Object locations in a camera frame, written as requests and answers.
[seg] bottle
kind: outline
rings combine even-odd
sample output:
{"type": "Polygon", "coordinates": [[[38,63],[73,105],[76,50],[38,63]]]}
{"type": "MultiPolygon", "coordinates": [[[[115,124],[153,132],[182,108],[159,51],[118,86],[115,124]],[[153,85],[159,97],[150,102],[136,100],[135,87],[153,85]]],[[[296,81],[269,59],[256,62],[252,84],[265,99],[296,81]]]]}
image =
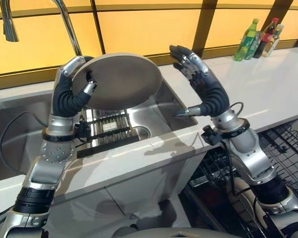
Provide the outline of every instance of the bottle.
{"type": "Polygon", "coordinates": [[[254,18],[252,24],[245,31],[244,36],[239,44],[239,47],[233,57],[235,61],[242,61],[244,55],[247,53],[247,50],[251,46],[252,41],[256,35],[256,26],[258,21],[258,18],[254,18]]]}
{"type": "Polygon", "coordinates": [[[248,51],[244,55],[245,60],[250,60],[253,57],[255,51],[257,50],[257,47],[259,46],[260,41],[262,40],[262,38],[263,38],[263,32],[262,31],[257,31],[251,46],[249,47],[248,51]]]}
{"type": "Polygon", "coordinates": [[[270,39],[270,42],[267,44],[264,52],[263,52],[263,56],[268,57],[270,56],[270,54],[272,53],[272,51],[274,50],[274,48],[276,47],[276,45],[279,42],[279,35],[282,32],[284,28],[284,25],[282,24],[278,24],[276,27],[276,31],[273,35],[273,37],[270,39]]]}
{"type": "Polygon", "coordinates": [[[264,30],[264,37],[262,41],[259,43],[259,46],[257,47],[257,50],[255,51],[255,54],[253,55],[253,58],[259,58],[261,57],[266,45],[270,41],[270,39],[273,36],[273,33],[275,32],[277,22],[279,21],[278,18],[274,17],[272,23],[270,23],[269,26],[267,26],[264,30]]]}

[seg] black rubber joint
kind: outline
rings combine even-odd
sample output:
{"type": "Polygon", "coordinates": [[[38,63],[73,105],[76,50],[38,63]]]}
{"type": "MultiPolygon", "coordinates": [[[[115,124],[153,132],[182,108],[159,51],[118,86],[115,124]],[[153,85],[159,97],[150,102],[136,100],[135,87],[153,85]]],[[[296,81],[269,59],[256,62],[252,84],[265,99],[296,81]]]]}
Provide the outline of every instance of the black rubber joint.
{"type": "Polygon", "coordinates": [[[226,112],[229,109],[228,95],[213,72],[210,70],[208,76],[200,73],[197,77],[204,83],[190,81],[190,84],[202,100],[201,115],[217,117],[226,112]]]}
{"type": "Polygon", "coordinates": [[[76,96],[73,95],[72,79],[62,75],[53,94],[53,115],[70,118],[74,117],[88,103],[90,95],[82,89],[76,96]]]}
{"type": "Polygon", "coordinates": [[[55,190],[40,190],[23,187],[13,210],[20,213],[41,214],[49,211],[55,190]]]}
{"type": "Polygon", "coordinates": [[[287,187],[279,176],[276,176],[267,183],[253,185],[251,189],[258,201],[264,204],[281,202],[289,195],[287,187]]]}

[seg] wall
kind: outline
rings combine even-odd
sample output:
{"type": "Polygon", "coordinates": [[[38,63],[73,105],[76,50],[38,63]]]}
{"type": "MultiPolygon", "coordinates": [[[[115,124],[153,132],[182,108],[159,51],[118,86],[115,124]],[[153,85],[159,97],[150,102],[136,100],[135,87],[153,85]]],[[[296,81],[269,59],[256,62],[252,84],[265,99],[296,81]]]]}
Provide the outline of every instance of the wall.
{"type": "MultiPolygon", "coordinates": [[[[84,55],[132,52],[158,65],[172,63],[170,44],[204,59],[232,55],[253,18],[272,17],[285,28],[279,48],[298,39],[298,0],[64,0],[84,55]]],[[[50,0],[11,0],[19,42],[7,42],[0,12],[0,88],[54,79],[75,56],[62,18],[50,0]]]]}

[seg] dish rack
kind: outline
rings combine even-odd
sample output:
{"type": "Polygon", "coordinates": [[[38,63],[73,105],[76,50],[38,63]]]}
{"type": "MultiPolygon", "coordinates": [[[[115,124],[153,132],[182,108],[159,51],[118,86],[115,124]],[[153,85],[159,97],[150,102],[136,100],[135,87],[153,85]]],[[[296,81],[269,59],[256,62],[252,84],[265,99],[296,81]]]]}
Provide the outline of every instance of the dish rack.
{"type": "MultiPolygon", "coordinates": [[[[260,145],[271,163],[275,166],[279,176],[285,184],[291,187],[298,197],[298,131],[293,129],[296,121],[288,122],[275,128],[259,133],[260,145]]],[[[241,200],[240,207],[244,209],[238,213],[228,200],[226,185],[229,184],[229,166],[227,152],[221,148],[208,151],[194,174],[187,187],[197,195],[200,201],[207,207],[207,211],[214,216],[219,226],[227,233],[246,238],[271,238],[270,234],[263,229],[253,218],[253,212],[246,209],[247,206],[241,200]],[[207,190],[208,194],[213,193],[213,200],[221,196],[223,202],[211,205],[208,199],[202,194],[207,190]],[[250,221],[242,219],[240,214],[248,213],[250,221]]],[[[234,176],[239,177],[237,170],[233,168],[234,176]]]]}
{"type": "Polygon", "coordinates": [[[81,140],[77,158],[83,158],[115,147],[139,141],[139,135],[130,124],[127,110],[101,111],[86,109],[84,118],[90,129],[86,141],[81,140]]]}

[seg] sink basin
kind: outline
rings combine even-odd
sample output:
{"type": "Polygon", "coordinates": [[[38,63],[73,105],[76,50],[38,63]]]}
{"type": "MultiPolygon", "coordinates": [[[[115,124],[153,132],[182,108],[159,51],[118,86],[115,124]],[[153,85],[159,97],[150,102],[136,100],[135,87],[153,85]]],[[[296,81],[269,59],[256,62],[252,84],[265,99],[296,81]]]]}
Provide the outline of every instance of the sink basin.
{"type": "MultiPolygon", "coordinates": [[[[13,100],[0,101],[0,136],[6,125],[19,113],[28,111],[36,114],[40,120],[47,122],[50,113],[51,92],[40,95],[28,95],[13,100]]],[[[174,119],[176,111],[183,109],[183,106],[172,93],[169,87],[163,82],[157,93],[151,96],[144,103],[125,110],[129,115],[129,123],[133,130],[133,136],[138,140],[160,136],[171,131],[183,129],[196,125],[194,119],[174,119]]],[[[86,119],[95,119],[97,110],[86,109],[86,119]]],[[[27,172],[41,147],[42,126],[30,115],[25,114],[18,118],[6,132],[3,139],[2,151],[7,163],[15,169],[27,172]]],[[[78,150],[85,150],[99,144],[100,139],[94,139],[91,143],[78,147],[78,150]]],[[[7,169],[0,160],[0,180],[16,174],[7,169]]]]}

